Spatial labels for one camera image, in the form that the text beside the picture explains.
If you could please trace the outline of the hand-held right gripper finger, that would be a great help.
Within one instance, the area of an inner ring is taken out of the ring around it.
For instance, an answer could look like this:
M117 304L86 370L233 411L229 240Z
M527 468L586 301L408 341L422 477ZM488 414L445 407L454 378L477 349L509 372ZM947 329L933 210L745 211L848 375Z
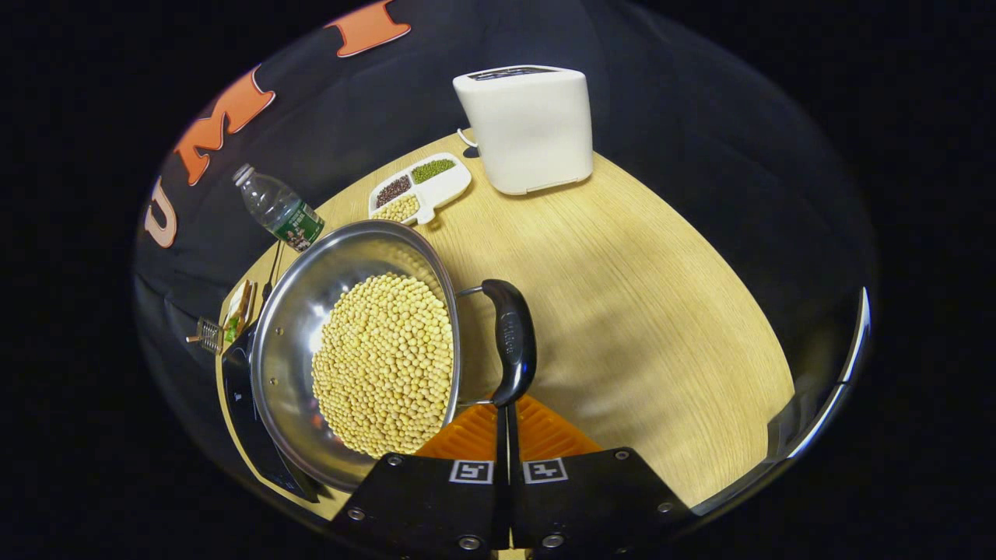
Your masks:
M507 410L507 525L527 553L650 553L693 525L693 511L632 447L526 461Z
M385 454L328 525L362 553L497 553L510 546L508 408L494 460Z

